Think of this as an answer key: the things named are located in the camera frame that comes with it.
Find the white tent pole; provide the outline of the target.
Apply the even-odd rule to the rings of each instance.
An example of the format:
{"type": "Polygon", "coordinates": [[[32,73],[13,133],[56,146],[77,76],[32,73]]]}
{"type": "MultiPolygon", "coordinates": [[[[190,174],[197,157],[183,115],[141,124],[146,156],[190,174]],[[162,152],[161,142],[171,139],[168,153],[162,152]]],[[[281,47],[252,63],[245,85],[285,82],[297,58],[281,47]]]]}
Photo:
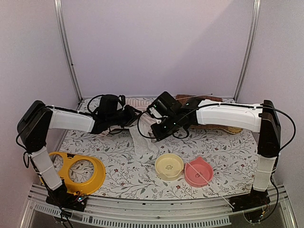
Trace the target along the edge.
{"type": "MultiPolygon", "coordinates": [[[[178,155],[182,157],[184,161],[184,166],[187,162],[190,162],[197,157],[201,156],[204,160],[206,155],[206,151],[194,150],[191,149],[190,146],[194,144],[194,142],[190,140],[183,140],[184,143],[187,143],[186,146],[181,147],[179,150],[178,155]]],[[[194,199],[198,197],[199,193],[203,197],[207,197],[207,193],[210,192],[213,197],[223,197],[222,193],[220,192],[217,184],[213,181],[209,182],[208,185],[202,188],[195,188],[190,186],[185,181],[184,170],[183,170],[183,177],[178,178],[176,185],[172,186],[170,190],[167,191],[166,196],[177,198],[177,199],[194,199]]]]}

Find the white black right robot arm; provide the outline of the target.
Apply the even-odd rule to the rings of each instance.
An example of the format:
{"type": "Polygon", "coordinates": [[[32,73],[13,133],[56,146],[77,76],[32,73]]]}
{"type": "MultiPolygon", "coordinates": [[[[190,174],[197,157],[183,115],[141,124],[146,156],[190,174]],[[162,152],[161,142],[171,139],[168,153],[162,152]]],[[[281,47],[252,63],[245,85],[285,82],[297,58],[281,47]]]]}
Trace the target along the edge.
{"type": "Polygon", "coordinates": [[[151,125],[157,141],[173,135],[180,128],[187,130],[192,125],[222,125],[259,133],[253,191],[246,195],[245,201],[249,207],[256,207],[263,201],[263,192],[270,183],[281,145],[281,126],[271,101],[250,105],[192,97],[181,103],[168,92],[163,92],[146,110],[158,120],[151,125]]]}

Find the pink striped pet tent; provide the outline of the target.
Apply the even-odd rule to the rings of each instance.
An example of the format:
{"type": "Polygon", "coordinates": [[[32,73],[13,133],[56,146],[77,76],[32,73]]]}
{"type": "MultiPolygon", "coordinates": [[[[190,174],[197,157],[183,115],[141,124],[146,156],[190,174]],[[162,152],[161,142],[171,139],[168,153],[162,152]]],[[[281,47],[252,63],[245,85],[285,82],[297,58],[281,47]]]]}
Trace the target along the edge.
{"type": "MultiPolygon", "coordinates": [[[[150,103],[151,102],[148,101],[137,101],[135,98],[127,99],[128,105],[134,106],[136,109],[139,109],[142,112],[146,111],[146,108],[150,103]]],[[[147,139],[142,136],[154,137],[151,130],[151,125],[154,123],[156,123],[155,120],[153,120],[147,114],[144,114],[140,120],[136,122],[136,124],[139,126],[139,130],[135,123],[132,123],[131,127],[127,127],[127,130],[133,139],[134,145],[134,152],[132,152],[130,155],[125,155],[127,160],[134,160],[135,158],[140,158],[142,155],[154,155],[159,151],[158,147],[154,144],[153,139],[147,139]]],[[[110,135],[110,130],[107,129],[99,135],[101,137],[110,135]]]]}

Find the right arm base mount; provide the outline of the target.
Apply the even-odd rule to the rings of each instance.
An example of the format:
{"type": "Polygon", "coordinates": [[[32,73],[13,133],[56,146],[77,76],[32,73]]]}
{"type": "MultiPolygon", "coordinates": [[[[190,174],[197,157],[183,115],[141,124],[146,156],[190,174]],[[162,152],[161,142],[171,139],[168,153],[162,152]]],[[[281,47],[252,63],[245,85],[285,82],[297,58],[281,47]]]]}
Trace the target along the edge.
{"type": "Polygon", "coordinates": [[[233,206],[232,211],[243,211],[256,207],[266,206],[270,203],[268,191],[257,191],[253,188],[248,194],[229,198],[229,203],[233,206]]]}

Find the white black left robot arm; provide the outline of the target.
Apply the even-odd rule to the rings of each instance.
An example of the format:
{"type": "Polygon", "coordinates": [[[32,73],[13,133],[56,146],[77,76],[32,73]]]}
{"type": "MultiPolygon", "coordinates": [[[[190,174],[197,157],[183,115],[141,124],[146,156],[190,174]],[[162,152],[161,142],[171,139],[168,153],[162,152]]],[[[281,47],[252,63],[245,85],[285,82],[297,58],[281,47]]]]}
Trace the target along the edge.
{"type": "Polygon", "coordinates": [[[89,134],[101,134],[114,126],[130,127],[142,113],[125,102],[123,95],[98,95],[99,106],[86,108],[85,112],[36,100],[17,124],[16,144],[25,150],[29,162],[43,184],[52,192],[52,198],[60,206],[67,206],[71,197],[66,181],[56,172],[47,150],[47,136],[51,129],[74,130],[89,134]]]}

